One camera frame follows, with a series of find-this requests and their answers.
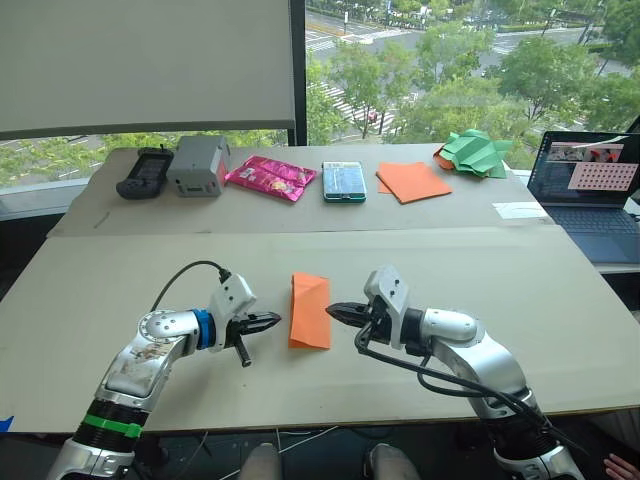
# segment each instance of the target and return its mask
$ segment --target folded orange paper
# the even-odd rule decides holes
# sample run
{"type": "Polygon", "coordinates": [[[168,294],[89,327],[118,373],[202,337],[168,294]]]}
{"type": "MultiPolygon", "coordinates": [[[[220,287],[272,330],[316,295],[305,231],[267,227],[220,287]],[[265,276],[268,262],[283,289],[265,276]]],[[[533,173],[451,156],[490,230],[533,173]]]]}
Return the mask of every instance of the folded orange paper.
{"type": "Polygon", "coordinates": [[[440,147],[438,150],[436,150],[436,152],[433,154],[433,159],[436,161],[438,165],[440,165],[445,170],[453,170],[456,167],[453,164],[453,162],[450,160],[447,160],[442,155],[440,155],[440,152],[442,151],[443,148],[444,148],[444,145],[440,147]]]}
{"type": "Polygon", "coordinates": [[[378,179],[378,193],[393,193],[393,192],[389,190],[389,187],[387,187],[382,180],[378,179]]]}
{"type": "Polygon", "coordinates": [[[400,203],[451,193],[449,185],[440,180],[433,170],[422,162],[381,163],[376,175],[400,203]]]}
{"type": "Polygon", "coordinates": [[[329,280],[296,272],[291,279],[289,348],[331,347],[329,280]]]}

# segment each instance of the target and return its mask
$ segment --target tree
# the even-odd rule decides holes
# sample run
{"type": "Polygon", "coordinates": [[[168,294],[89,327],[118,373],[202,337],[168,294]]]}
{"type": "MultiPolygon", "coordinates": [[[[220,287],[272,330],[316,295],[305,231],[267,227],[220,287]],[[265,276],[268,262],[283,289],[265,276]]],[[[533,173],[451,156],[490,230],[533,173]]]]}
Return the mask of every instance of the tree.
{"type": "Polygon", "coordinates": [[[392,0],[391,5],[403,14],[420,11],[422,7],[418,0],[392,0]]]}
{"type": "Polygon", "coordinates": [[[447,13],[449,0],[431,0],[429,6],[431,7],[431,14],[436,18],[441,18],[447,13]]]}
{"type": "Polygon", "coordinates": [[[563,7],[561,0],[491,0],[489,4],[495,11],[504,13],[518,22],[540,21],[547,17],[553,8],[567,9],[563,7]]]}
{"type": "Polygon", "coordinates": [[[600,8],[599,3],[600,0],[565,0],[563,10],[584,15],[595,15],[600,8]]]}
{"type": "Polygon", "coordinates": [[[286,142],[286,132],[283,130],[206,130],[197,133],[224,135],[231,147],[271,147],[286,142]]]}
{"type": "Polygon", "coordinates": [[[595,131],[625,131],[640,112],[640,66],[630,77],[610,73],[597,77],[582,96],[587,127],[595,131]]]}
{"type": "Polygon", "coordinates": [[[456,7],[453,9],[453,19],[463,20],[464,18],[471,15],[473,11],[474,11],[474,4],[471,2],[463,3],[462,5],[456,5],[456,7]]]}
{"type": "Polygon", "coordinates": [[[112,133],[102,135],[102,142],[108,152],[114,148],[122,147],[159,147],[174,149],[178,145],[178,140],[187,132],[137,132],[137,133],[112,133]]]}
{"type": "Polygon", "coordinates": [[[550,114],[573,119],[579,110],[576,99],[593,81],[594,69],[595,62],[584,46],[563,46],[533,37],[521,41],[502,60],[500,91],[528,100],[525,113],[529,120],[550,114]]]}
{"type": "Polygon", "coordinates": [[[344,101],[351,105],[354,125],[364,139],[369,131],[369,112],[380,104],[382,67],[376,55],[358,43],[338,43],[336,49],[329,77],[342,87],[344,101]],[[363,113],[362,120],[357,118],[358,112],[363,113]]]}
{"type": "Polygon", "coordinates": [[[358,5],[357,11],[362,12],[362,20],[367,21],[367,17],[370,17],[373,13],[372,10],[381,6],[381,0],[357,0],[354,2],[354,6],[358,5]]]}
{"type": "Polygon", "coordinates": [[[65,180],[73,172],[76,177],[90,177],[105,160],[104,147],[91,149],[83,144],[72,144],[64,137],[53,137],[39,142],[24,142],[25,165],[33,166],[29,174],[46,175],[48,180],[65,180]]]}
{"type": "Polygon", "coordinates": [[[613,43],[612,55],[625,65],[640,62],[640,0],[610,0],[602,33],[613,43]]]}
{"type": "Polygon", "coordinates": [[[398,42],[385,42],[384,47],[378,53],[378,59],[382,65],[380,80],[383,84],[379,105],[382,115],[378,134],[382,135],[387,110],[394,104],[401,104],[403,98],[409,95],[414,67],[412,52],[398,42]]]}
{"type": "Polygon", "coordinates": [[[25,171],[20,152],[9,147],[0,147],[0,186],[11,186],[18,182],[25,171]]]}
{"type": "Polygon", "coordinates": [[[461,22],[437,24],[416,44],[420,71],[416,84],[425,91],[454,77],[466,77],[480,67],[479,54],[491,48],[493,32],[472,31],[461,22]]]}
{"type": "Polygon", "coordinates": [[[404,105],[388,133],[386,143],[444,142],[451,132],[469,128],[488,132],[491,138],[514,142],[507,162],[512,167],[530,168],[538,147],[526,145],[523,133],[529,127],[522,115],[525,102],[504,97],[498,80],[478,77],[456,78],[436,85],[413,105],[404,105]]]}
{"type": "Polygon", "coordinates": [[[337,133],[347,128],[347,121],[333,106],[333,100],[322,88],[328,75],[327,66],[307,53],[307,139],[309,145],[328,145],[337,133]]]}

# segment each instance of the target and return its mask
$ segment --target hand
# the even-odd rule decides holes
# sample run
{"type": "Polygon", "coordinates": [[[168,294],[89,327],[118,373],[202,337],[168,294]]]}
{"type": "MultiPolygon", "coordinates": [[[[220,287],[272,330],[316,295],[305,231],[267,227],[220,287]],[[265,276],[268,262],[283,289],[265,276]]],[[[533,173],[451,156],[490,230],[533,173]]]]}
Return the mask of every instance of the hand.
{"type": "Polygon", "coordinates": [[[640,472],[629,462],[625,462],[613,453],[604,459],[605,472],[614,480],[640,480],[640,472]]]}

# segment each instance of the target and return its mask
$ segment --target table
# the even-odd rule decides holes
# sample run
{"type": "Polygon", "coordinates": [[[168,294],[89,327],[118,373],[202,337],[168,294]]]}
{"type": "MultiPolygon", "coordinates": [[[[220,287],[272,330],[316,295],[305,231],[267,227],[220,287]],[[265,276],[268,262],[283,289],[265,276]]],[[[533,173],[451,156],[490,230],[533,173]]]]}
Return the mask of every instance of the table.
{"type": "Polygon", "coordinates": [[[440,144],[365,145],[297,148],[235,148],[232,166],[251,154],[320,170],[322,162],[360,161],[368,198],[363,205],[328,205],[322,182],[314,180],[302,198],[292,204],[236,185],[219,198],[182,198],[172,189],[155,199],[124,200],[115,191],[136,161],[135,149],[113,151],[86,190],[50,236],[130,235],[176,233],[277,233],[344,230],[389,230],[432,227],[552,224],[546,218],[503,220],[492,202],[533,202],[519,180],[480,179],[442,170],[432,159],[440,144]],[[453,193],[407,205],[393,195],[377,193],[379,162],[426,162],[453,189],[453,193]]]}
{"type": "MultiPolygon", "coordinates": [[[[428,392],[414,374],[358,355],[355,330],[338,322],[330,350],[287,348],[292,272],[330,278],[331,301],[363,301],[370,271],[385,263],[410,285],[413,306],[485,322],[545,412],[640,401],[640,329],[558,226],[54,236],[0,303],[0,419],[15,415],[12,432],[75,430],[165,281],[201,258],[245,276],[255,308],[283,321],[247,338],[247,369],[233,350],[179,360],[149,431],[473,416],[464,399],[428,392]]],[[[161,306],[205,306],[216,283],[214,271],[194,269],[161,306]]]]}
{"type": "MultiPolygon", "coordinates": [[[[624,205],[627,213],[640,215],[640,205],[638,205],[631,197],[627,199],[624,205]]],[[[640,264],[638,263],[595,263],[594,266],[603,274],[618,273],[640,273],[640,264]]]]}

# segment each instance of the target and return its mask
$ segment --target person's leg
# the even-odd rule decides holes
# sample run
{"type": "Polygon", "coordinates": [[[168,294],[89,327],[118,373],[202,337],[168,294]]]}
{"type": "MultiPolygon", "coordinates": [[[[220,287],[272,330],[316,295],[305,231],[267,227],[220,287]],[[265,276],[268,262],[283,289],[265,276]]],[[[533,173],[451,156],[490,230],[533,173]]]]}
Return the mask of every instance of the person's leg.
{"type": "Polygon", "coordinates": [[[402,450],[379,443],[369,452],[374,480],[420,480],[416,467],[402,450]]]}
{"type": "Polygon", "coordinates": [[[240,469],[239,480],[282,480],[280,454],[270,443],[253,449],[240,469]]]}

